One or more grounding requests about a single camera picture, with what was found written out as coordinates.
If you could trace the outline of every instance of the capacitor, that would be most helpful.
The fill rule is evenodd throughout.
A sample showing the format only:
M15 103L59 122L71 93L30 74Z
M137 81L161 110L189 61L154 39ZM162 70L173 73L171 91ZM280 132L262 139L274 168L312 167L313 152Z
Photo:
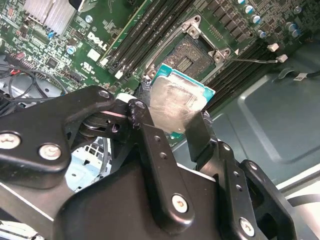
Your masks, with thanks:
M251 5L245 5L245 6L243 7L243 12L244 12L245 14L251 14L253 11L254 11L254 7L251 6Z
M285 28L286 28L289 32L293 32L294 30L297 29L297 26L296 26L294 23L292 23L292 22L287 22L287 23L285 24Z
M301 31L299 29L296 29L291 33L291 36L294 38L297 38L300 36L300 34L301 34Z
M261 17L258 15L252 15L252 17L250 18L250 21L253 24L258 24L261 21Z
M66 47L66 53L69 55L73 55L76 52L76 47L75 46L67 46Z
M296 6L295 8L294 8L294 10L293 10L293 13L295 14L295 15L297 15L297 14L299 14L299 13L301 13L302 12L302 8L300 7L300 6Z
M257 36L258 36L259 38L261 38L261 39L265 39L266 36L267 36L267 34L266 34L264 31L262 31L262 30L258 30Z

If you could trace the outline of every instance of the black mounting arm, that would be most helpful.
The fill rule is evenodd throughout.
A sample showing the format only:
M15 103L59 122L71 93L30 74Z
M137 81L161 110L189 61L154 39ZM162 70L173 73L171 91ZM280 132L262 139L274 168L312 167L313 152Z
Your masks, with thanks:
M71 151L97 136L111 139L112 174L72 195ZM97 86L1 117L0 207L52 240L317 239L254 162L217 140L208 114L186 137L198 172L176 164L145 103Z

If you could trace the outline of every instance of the green circuit board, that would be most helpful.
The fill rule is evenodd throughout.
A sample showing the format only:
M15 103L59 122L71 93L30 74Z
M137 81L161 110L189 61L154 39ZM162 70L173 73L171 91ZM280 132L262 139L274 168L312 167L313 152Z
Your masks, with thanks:
M265 34L264 41L280 46L278 55L290 56L305 41L312 41L313 34L320 26L318 0L245 0L242 4L237 4L235 0L99 0L89 11L78 12L74 9L63 32L56 34L36 16L30 15L26 10L27 2L30 3L31 0L0 1L0 52L14 58L19 56L23 67L54 75L69 91L99 85L114 94L132 95L146 72L146 63L181 23L195 16L200 16L198 27L207 40L218 49L228 48L232 58L241 57L242 53L254 45L261 37L259 32ZM172 14L174 8L169 11L173 4L177 8L181 7L177 14ZM165 17L161 12L155 16L147 16L153 6L155 9L162 6ZM247 6L253 9L245 13ZM253 16L259 16L260 20L252 23ZM137 26L146 24L147 20L148 24L158 21L152 34L164 29L170 21L172 25L168 24L168 29L159 34L158 40L150 41L154 45L147 42L154 35L147 37L145 30L133 35L135 38L129 41L128 36L139 31ZM190 41L186 39L186 35L180 34L163 49L156 58L156 67L168 60L168 56L178 55L175 53L178 51L176 47L181 43L185 44L184 41ZM146 42L139 46L135 40L141 36L146 36ZM190 74L194 74L192 77L198 81L206 79L209 83L224 66L209 76L216 65L208 54L210 47L207 40L191 39L193 49L199 51L198 59L208 60L205 69ZM124 47L125 51L121 52L124 45L130 47ZM132 61L135 67L130 69L130 74L125 79L122 76L116 77L117 71L122 69L114 67L113 58L116 53L126 56L117 60L120 66L129 58L136 57ZM188 58L183 60L182 69L195 66L195 62Z
M152 0L137 0L134 4L128 4L128 0L100 0L91 10L76 12L64 34L49 39L48 30L32 21L29 21L27 32L22 36L21 28L26 15L25 1L1 1L0 25L8 26L8 29L2 27L0 30L0 38L3 42L1 51L6 54L24 52L25 61L28 61L30 66L36 66L60 78L71 91L88 85L100 85L109 89L117 82L117 78L108 71L108 65L100 64L100 60L121 44L152 2ZM241 54L254 43L259 29L263 29L267 35L277 30L273 37L283 44L288 52L298 48L300 41L299 38L292 38L287 34L286 22L294 22L302 32L318 30L319 4L316 1L306 0L300 3L299 6L303 9L300 14L294 14L294 8L297 5L295 0L247 1L246 4L254 7L255 14L260 15L262 21L259 24L251 23L251 15L243 13L244 5L237 5L234 2L233 0L220 1L224 9L232 9L232 11L229 10L230 16L238 16L240 23L244 25L246 39L242 42L238 42L219 17L213 14L213 10L210 9L211 0L193 1L178 21L183 22L194 15L200 15L199 28L218 48L230 48L231 55L235 55L236 51ZM91 16L92 22L87 23L86 16ZM73 42L76 48L74 54L68 54L66 51L71 38L76 39L76 42ZM92 49L99 54L99 60L88 57ZM152 49L150 55L156 50L157 47ZM57 62L55 67L46 64L49 59ZM139 84L143 70L144 64L139 66L134 76L127 82L112 87L111 91L132 94ZM76 82L69 79L66 77L67 71L76 72L81 76L81 80Z

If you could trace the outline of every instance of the gray metal panel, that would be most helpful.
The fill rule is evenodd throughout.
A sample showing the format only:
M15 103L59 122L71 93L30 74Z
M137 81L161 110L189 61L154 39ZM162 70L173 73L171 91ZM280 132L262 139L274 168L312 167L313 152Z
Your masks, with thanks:
M320 45L306 45L286 65L316 72L319 52ZM283 183L320 163L320 77L279 82L266 75L215 114L213 126L238 161L253 160L273 183ZM177 161L190 166L187 152L187 144L174 150Z

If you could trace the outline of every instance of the black chip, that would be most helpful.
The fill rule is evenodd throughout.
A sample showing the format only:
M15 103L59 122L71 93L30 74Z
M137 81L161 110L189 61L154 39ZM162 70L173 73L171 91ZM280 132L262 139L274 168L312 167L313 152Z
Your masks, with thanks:
M281 26L277 26L277 27L274 29L274 31L275 31L276 33L280 33L280 32L282 31Z
M58 65L58 62L56 60L54 60L52 57L49 57L48 61L46 62L46 64L50 67L50 68L55 68Z
M75 80L77 83L79 83L82 80L82 76L80 76L78 73L76 73L75 71L71 70L69 75L71 76L71 78L73 80Z
M223 25L226 25L228 24L229 22L231 21L230 17L225 14L221 19L220 19L220 22L223 24Z
M238 36L239 34L241 34L241 29L239 27L236 27L232 32L231 34L236 37Z
M209 6L208 6L208 8L211 10L211 11L215 11L217 8L219 7L219 3L217 2L217 0L213 0L210 4L209 4Z
M20 31L21 31L22 33L26 34L26 33L28 32L28 26L26 26L26 25L23 24L23 25L20 27Z
M265 32L268 32L270 29L270 25L268 23L264 24L262 27L261 27L261 30L265 31Z
M229 24L226 26L226 29L229 30L229 32L231 32L235 27L237 26L237 24L234 21L229 22Z
M230 14L233 13L233 11L234 11L234 9L233 9L232 7L230 7L230 8L228 9L228 11L226 11L226 13L230 15Z
M221 6L225 7L225 6L227 6L227 4L228 4L227 1L224 1L223 3L221 3Z
M74 46L77 44L77 40L74 38L70 38L68 41L68 45Z
M239 15L238 14L234 15L232 19L235 20L235 21L238 20L239 19Z
M241 35L239 35L237 38L236 38L236 40L239 42L239 43L242 43L244 40L246 40L247 39L247 37L246 37L246 35L245 34L241 34Z
M222 7L218 7L218 9L214 12L214 15L217 18L220 18L224 13L225 13L225 10Z
M238 26L239 28L242 28L245 25L244 21L239 22Z
M1 27L1 31L7 33L8 30L9 30L9 27L10 27L9 25L3 24L2 27Z

